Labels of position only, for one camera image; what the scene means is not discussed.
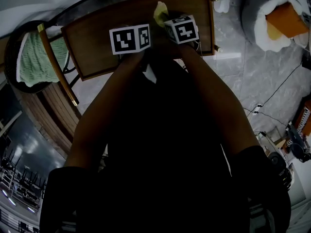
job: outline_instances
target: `wire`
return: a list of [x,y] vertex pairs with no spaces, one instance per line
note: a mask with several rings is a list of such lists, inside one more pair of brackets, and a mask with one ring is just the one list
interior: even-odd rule
[[265,116],[267,116],[267,117],[270,117],[270,118],[272,118],[272,119],[278,121],[279,123],[283,124],[283,125],[286,127],[286,125],[285,125],[284,123],[282,123],[280,120],[278,120],[278,119],[276,119],[276,118],[274,118],[274,117],[272,117],[272,116],[269,116],[269,115],[267,115],[267,114],[265,114],[265,113],[258,112],[258,111],[255,111],[254,113],[255,113],[255,114],[263,114],[263,115],[265,115]]
[[[243,107],[243,109],[249,111],[249,114],[252,113],[252,111],[250,111],[249,109],[246,109],[246,108],[244,108],[244,107]],[[286,127],[286,125],[285,125],[284,123],[282,123],[280,120],[278,120],[278,119],[276,119],[276,118],[274,118],[274,117],[272,117],[272,116],[269,116],[269,115],[267,115],[267,114],[265,114],[265,113],[258,112],[258,111],[254,111],[254,113],[255,113],[255,114],[263,114],[263,115],[265,115],[265,116],[267,116],[267,117],[270,117],[270,118],[272,118],[272,119],[278,121],[279,123],[283,124],[283,125]]]
[[201,48],[201,41],[200,41],[200,51],[201,51],[201,58],[203,58],[202,48]]
[[308,51],[308,52],[310,52],[308,49],[305,49],[305,48],[302,48],[302,49],[304,49],[305,51]]
[[247,117],[253,112],[253,110],[255,110],[256,107],[257,107],[257,105],[251,111],[247,109],[249,111]]
[[244,108],[244,107],[243,107],[243,109],[245,109],[245,110],[247,110],[247,111],[251,112],[249,109],[246,109],[246,108]]
[[291,73],[290,73],[290,74],[287,76],[287,78],[282,82],[282,84],[279,85],[279,87],[278,87],[278,88],[276,89],[276,91],[270,96],[270,98],[268,98],[268,100],[262,104],[262,107],[273,97],[273,95],[274,95],[274,94],[280,89],[280,87],[288,80],[288,78],[293,74],[293,72],[295,72],[296,69],[297,69],[298,67],[301,66],[301,64],[302,64],[302,61],[300,62],[300,64],[299,64],[293,71],[291,71]]
[[287,159],[286,159],[286,157],[285,157],[286,155],[287,155],[287,153],[285,153],[285,154],[283,155],[283,158],[284,158],[284,159],[285,159],[285,161],[287,162],[287,165],[288,165],[288,166],[290,166],[290,164],[289,164],[288,160],[287,160]]
[[196,48],[196,51],[198,51],[198,50],[199,50],[199,46],[200,46],[200,41],[194,40],[194,42],[195,42],[196,44],[198,44],[198,47]]
[[[293,72],[295,72],[296,71],[296,69],[298,68],[298,67],[300,67],[301,66],[301,64],[302,64],[302,61],[300,62],[300,64],[293,70],[293,71],[291,71],[291,73],[287,76],[287,78],[282,82],[282,84],[280,84],[279,85],[279,87],[275,90],[275,92],[267,99],[267,101],[266,102],[264,102],[263,104],[262,104],[262,107],[274,96],[274,94],[280,89],[280,87],[288,80],[288,78],[293,74]],[[256,107],[257,107],[258,105],[256,105],[251,111],[250,110],[248,110],[248,109],[245,109],[245,110],[248,110],[249,111],[249,113],[248,113],[248,115],[247,115],[247,117],[253,112],[253,110],[255,110],[256,109]]]

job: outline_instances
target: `orange object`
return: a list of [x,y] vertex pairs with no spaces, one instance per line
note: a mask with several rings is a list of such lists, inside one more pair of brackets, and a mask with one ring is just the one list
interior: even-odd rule
[[266,16],[266,19],[288,38],[309,31],[308,27],[289,2],[278,6]]

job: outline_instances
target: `chair leg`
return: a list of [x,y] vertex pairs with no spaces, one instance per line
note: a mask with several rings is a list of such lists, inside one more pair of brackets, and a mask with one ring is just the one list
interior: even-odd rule
[[63,69],[63,73],[64,73],[64,74],[68,74],[68,73],[73,72],[75,69],[76,69],[76,67],[73,67],[72,69],[68,69],[68,68],[65,69],[65,68],[64,68],[64,69]]
[[71,88],[74,86],[74,84],[77,83],[77,81],[79,80],[79,78],[80,78],[80,75],[78,74],[78,75],[71,81],[71,83],[69,84]]
[[39,35],[41,37],[42,43],[43,43],[43,47],[45,49],[45,52],[48,55],[48,58],[51,62],[52,67],[54,68],[54,71],[61,83],[61,85],[63,86],[64,90],[66,91],[67,95],[69,96],[70,100],[72,101],[72,103],[77,106],[79,101],[76,97],[76,95],[74,94],[74,92],[72,91],[68,81],[65,78],[65,75],[62,72],[62,69],[60,68],[58,61],[54,55],[54,52],[52,50],[52,47],[50,45],[47,33],[45,31],[44,25],[40,24],[38,26],[38,31],[39,31]]

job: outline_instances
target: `tiled floor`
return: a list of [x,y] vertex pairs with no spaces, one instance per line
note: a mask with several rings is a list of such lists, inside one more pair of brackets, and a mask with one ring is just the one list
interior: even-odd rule
[[[73,8],[58,19],[59,25],[121,0],[88,0]],[[244,108],[253,109],[257,103],[264,103],[299,65],[302,49],[292,43],[280,52],[264,52],[245,39],[240,20],[242,0],[231,0],[227,14],[214,11],[215,42],[223,49],[216,56],[204,60],[222,78],[239,98]],[[73,90],[80,100],[81,113],[96,97],[110,75],[103,75],[88,81],[78,81]],[[311,71],[299,67],[286,83],[265,104],[260,112],[279,119],[283,123],[294,116],[303,96],[311,90]],[[262,114],[250,115],[254,131],[270,131],[275,126],[284,132],[285,126]]]

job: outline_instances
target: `green cloth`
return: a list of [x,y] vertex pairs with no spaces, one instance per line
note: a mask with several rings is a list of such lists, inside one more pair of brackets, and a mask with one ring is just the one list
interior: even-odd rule
[[[63,38],[51,42],[55,57],[64,69],[67,47]],[[59,79],[45,52],[38,33],[29,33],[20,58],[20,81],[32,87],[39,82],[58,82]]]

